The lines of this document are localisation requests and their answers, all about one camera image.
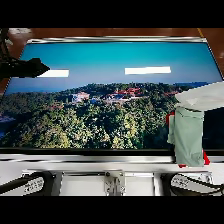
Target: brown surface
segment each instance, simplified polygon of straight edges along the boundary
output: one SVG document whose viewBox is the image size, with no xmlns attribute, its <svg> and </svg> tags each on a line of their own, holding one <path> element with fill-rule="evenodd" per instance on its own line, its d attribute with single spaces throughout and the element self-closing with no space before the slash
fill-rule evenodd
<svg viewBox="0 0 224 224">
<path fill-rule="evenodd" d="M 27 40 L 50 37 L 75 36 L 200 36 L 197 28 L 31 28 L 32 33 L 10 34 L 13 46 L 9 46 L 11 56 L 19 58 Z M 208 39 L 216 60 L 224 73 L 224 29 L 202 28 Z M 0 83 L 0 93 L 7 84 L 5 79 Z"/>
</svg>

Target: green cloth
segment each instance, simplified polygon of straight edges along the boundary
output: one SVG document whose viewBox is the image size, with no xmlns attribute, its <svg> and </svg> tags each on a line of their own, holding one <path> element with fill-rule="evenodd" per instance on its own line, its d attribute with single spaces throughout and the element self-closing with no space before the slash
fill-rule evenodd
<svg viewBox="0 0 224 224">
<path fill-rule="evenodd" d="M 175 145 L 176 161 L 189 167 L 204 166 L 202 135 L 204 112 L 177 107 L 170 116 L 167 142 Z"/>
</svg>

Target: sky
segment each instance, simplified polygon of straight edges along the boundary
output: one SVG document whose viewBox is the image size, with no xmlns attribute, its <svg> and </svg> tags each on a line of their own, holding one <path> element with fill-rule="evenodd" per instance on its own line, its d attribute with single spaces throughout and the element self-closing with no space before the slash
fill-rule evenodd
<svg viewBox="0 0 224 224">
<path fill-rule="evenodd" d="M 110 42 L 28 44 L 22 60 L 40 58 L 67 78 L 12 78 L 6 94 L 56 92 L 89 83 L 189 83 L 222 81 L 206 43 Z M 169 74 L 125 75 L 125 68 L 170 66 Z"/>
</svg>

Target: display panel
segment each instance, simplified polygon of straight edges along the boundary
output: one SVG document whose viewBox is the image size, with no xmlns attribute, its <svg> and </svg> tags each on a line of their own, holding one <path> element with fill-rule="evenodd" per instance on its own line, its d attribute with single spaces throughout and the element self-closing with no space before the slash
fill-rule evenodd
<svg viewBox="0 0 224 224">
<path fill-rule="evenodd" d="M 11 79 L 0 108 L 2 147 L 167 149 L 174 95 L 222 81 L 206 43 L 28 44 L 21 59 L 34 57 L 68 76 Z M 222 114 L 206 113 L 204 148 L 224 148 Z"/>
</svg>

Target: black border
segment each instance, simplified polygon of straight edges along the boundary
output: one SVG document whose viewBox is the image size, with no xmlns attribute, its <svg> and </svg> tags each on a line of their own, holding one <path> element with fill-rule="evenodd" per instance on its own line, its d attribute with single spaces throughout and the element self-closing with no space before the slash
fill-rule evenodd
<svg viewBox="0 0 224 224">
<path fill-rule="evenodd" d="M 101 42 L 100 40 L 99 41 L 79 41 L 79 42 L 74 42 L 74 43 L 111 43 L 111 42 L 143 42 L 143 41 L 103 41 Z M 211 50 L 211 47 L 209 46 L 208 42 L 191 42 L 191 41 L 163 41 L 163 42 L 169 42 L 169 43 L 204 43 L 207 45 L 208 47 L 208 50 L 209 52 L 211 53 L 212 57 L 213 57 L 213 60 L 215 61 L 215 64 L 216 64 L 216 67 L 220 73 L 220 76 L 222 78 L 222 80 L 224 81 L 224 76 L 218 66 L 218 63 L 215 59 L 215 56 Z M 27 43 L 26 45 L 28 44 L 54 44 L 54 43 L 57 43 L 56 41 L 55 42 L 45 42 L 45 43 Z M 22 56 L 23 52 L 24 52 L 24 49 L 26 47 L 26 45 L 24 46 L 21 54 L 20 54 L 20 57 Z M 2 100 L 3 100 L 3 97 L 5 96 L 5 93 L 6 93 L 6 90 L 8 88 L 8 85 L 11 81 L 11 78 L 9 79 L 7 85 L 6 85 L 6 88 L 5 88 L 5 91 L 4 91 L 4 94 L 2 96 Z M 206 152 L 206 154 L 208 156 L 224 156 L 224 149 L 204 149 L 204 151 Z M 134 149 L 130 149 L 130 150 L 124 150 L 124 149 L 117 149 L 117 150 L 96 150 L 96 149 L 89 149 L 89 150 L 86 150 L 86 149 L 75 149 L 75 150 L 72 150 L 72 148 L 63 148 L 63 149 L 35 149 L 35 148 L 10 148 L 10 147 L 7 147 L 7 148 L 1 148 L 0 147 L 0 154 L 25 154 L 25 155 L 80 155 L 80 156 L 172 156 L 175 158 L 175 152 L 174 152 L 174 147 L 170 147 L 170 149 L 145 149 L 145 150 L 142 150 L 142 149 L 137 149 L 137 150 L 134 150 Z"/>
</svg>

